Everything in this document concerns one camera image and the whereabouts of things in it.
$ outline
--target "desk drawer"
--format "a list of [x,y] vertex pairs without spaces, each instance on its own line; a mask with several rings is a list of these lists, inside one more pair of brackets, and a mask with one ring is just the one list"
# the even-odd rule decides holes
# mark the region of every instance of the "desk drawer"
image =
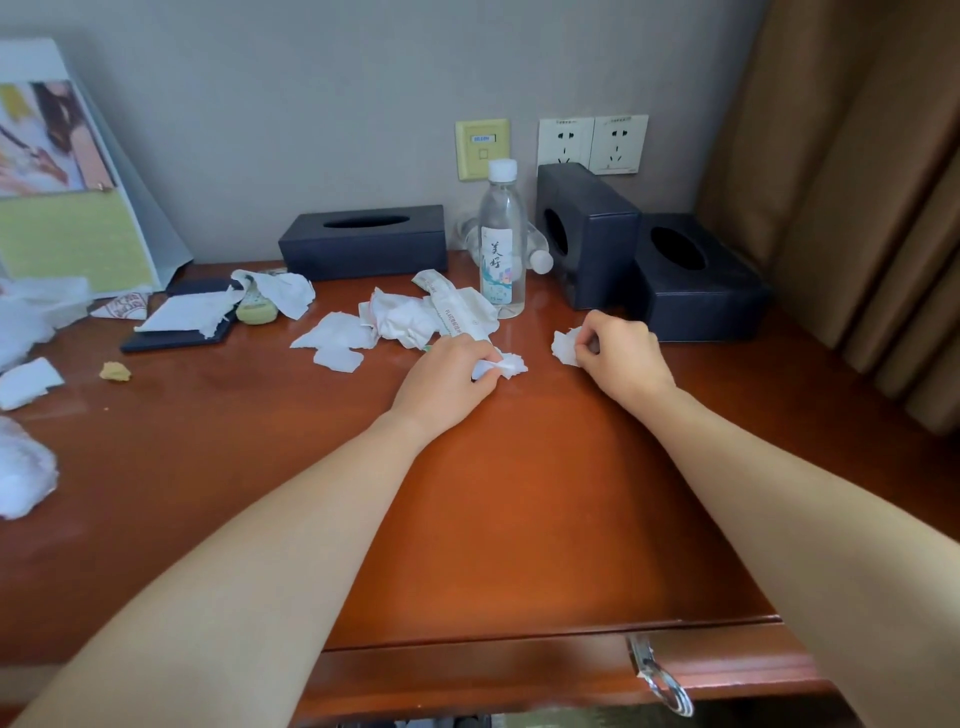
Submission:
[[325,652],[298,719],[655,701],[636,676],[631,635],[649,640],[657,662],[693,700],[831,689],[783,624],[749,624]]

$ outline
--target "yellow paper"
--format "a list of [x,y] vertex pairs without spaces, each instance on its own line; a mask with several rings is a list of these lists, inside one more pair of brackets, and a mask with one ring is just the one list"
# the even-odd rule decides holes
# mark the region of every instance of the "yellow paper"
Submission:
[[117,192],[0,199],[0,259],[11,278],[86,276],[96,293],[154,284]]

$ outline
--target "wooden surface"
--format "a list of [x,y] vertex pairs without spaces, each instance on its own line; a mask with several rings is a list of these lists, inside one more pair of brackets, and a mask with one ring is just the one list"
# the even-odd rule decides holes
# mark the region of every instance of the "wooden surface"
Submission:
[[[454,256],[450,277],[475,285],[476,269]],[[528,280],[527,309],[492,340],[529,374],[418,458],[328,650],[773,616],[653,437],[550,354],[553,331],[583,313],[552,279]],[[375,285],[420,292],[406,277],[322,283],[300,321],[238,325],[219,346],[124,355],[131,324],[89,319],[37,348],[67,383],[13,415],[57,455],[60,486],[0,522],[0,665],[68,659],[192,546],[389,406],[418,352],[384,341],[345,375],[288,349]],[[720,414],[960,535],[957,454],[781,313],[754,342],[664,355]],[[108,360],[133,380],[99,379]]]
[[[644,636],[694,700],[831,690],[781,623]],[[636,677],[626,636],[602,633],[324,652],[297,717],[332,723],[657,700]]]

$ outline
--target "power socket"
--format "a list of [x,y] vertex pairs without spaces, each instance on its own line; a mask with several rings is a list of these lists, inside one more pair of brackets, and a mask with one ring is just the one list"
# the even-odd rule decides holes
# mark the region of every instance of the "power socket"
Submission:
[[541,119],[537,141],[537,166],[577,161],[590,162],[593,119]]
[[640,168],[647,114],[597,116],[588,169],[595,175],[632,175]]

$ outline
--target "metal ring pull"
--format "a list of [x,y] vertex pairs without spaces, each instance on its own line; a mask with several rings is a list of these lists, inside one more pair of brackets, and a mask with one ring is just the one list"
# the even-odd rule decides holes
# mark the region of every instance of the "metal ring pull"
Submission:
[[646,637],[630,635],[630,659],[634,663],[636,676],[642,677],[650,690],[667,708],[682,717],[693,716],[693,701],[673,675],[657,664],[654,648]]

